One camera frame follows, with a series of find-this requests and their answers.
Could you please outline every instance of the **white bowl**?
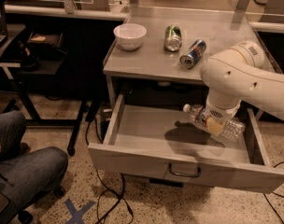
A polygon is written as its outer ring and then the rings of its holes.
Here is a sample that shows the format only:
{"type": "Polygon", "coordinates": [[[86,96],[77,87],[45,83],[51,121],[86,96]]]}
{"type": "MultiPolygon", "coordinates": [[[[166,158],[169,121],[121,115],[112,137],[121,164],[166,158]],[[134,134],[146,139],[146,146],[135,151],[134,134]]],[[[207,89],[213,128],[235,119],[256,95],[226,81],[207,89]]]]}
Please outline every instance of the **white bowl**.
{"type": "Polygon", "coordinates": [[[146,28],[135,23],[125,23],[114,29],[118,43],[126,50],[138,49],[144,42],[146,28]]]}

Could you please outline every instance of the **robotic arm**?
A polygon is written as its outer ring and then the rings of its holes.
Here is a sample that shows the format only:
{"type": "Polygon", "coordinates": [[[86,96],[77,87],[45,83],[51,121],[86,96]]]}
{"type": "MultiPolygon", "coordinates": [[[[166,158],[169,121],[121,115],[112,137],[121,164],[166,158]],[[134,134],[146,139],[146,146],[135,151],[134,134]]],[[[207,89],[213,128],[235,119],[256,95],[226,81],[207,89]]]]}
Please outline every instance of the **robotic arm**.
{"type": "Polygon", "coordinates": [[[213,119],[233,118],[243,100],[284,120],[284,75],[262,70],[264,57],[256,43],[244,41],[208,58],[201,76],[213,119]]]}

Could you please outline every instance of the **silver can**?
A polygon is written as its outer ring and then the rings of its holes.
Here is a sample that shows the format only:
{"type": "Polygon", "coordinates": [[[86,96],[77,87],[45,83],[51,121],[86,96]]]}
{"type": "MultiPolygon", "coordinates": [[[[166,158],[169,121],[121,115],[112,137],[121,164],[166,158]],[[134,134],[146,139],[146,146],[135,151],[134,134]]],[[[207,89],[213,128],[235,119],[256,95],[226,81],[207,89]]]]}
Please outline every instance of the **silver can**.
{"type": "Polygon", "coordinates": [[[178,51],[181,47],[181,32],[178,26],[170,25],[165,30],[164,47],[170,51],[178,51]]]}
{"type": "Polygon", "coordinates": [[[204,40],[196,40],[189,48],[189,50],[180,57],[180,65],[191,69],[202,58],[206,50],[206,42],[204,40]]]}

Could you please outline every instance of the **person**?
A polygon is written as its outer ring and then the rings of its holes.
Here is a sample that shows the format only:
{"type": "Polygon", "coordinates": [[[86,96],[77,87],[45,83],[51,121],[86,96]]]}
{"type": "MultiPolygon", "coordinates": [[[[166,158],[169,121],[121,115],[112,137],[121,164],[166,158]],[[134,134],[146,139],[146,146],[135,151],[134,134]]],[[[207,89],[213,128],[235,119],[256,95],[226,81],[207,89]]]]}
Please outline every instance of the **person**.
{"type": "Polygon", "coordinates": [[[0,193],[9,199],[0,213],[0,224],[10,222],[37,197],[60,187],[67,169],[67,154],[57,147],[20,155],[25,130],[20,111],[0,115],[0,193]]]}

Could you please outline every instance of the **blue tape cross mark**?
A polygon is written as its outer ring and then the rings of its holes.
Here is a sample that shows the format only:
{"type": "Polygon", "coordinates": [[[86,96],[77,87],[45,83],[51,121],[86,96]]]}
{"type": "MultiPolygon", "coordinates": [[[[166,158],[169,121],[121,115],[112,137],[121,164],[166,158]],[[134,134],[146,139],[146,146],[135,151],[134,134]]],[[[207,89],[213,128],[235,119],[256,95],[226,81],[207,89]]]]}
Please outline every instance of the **blue tape cross mark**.
{"type": "Polygon", "coordinates": [[[77,209],[75,208],[75,206],[73,205],[73,203],[70,201],[70,199],[67,199],[65,201],[65,205],[68,209],[68,211],[71,214],[71,218],[66,222],[66,224],[84,224],[82,217],[83,215],[95,205],[94,201],[89,201],[86,205],[83,206],[82,209],[80,209],[79,211],[77,211],[77,209]]]}

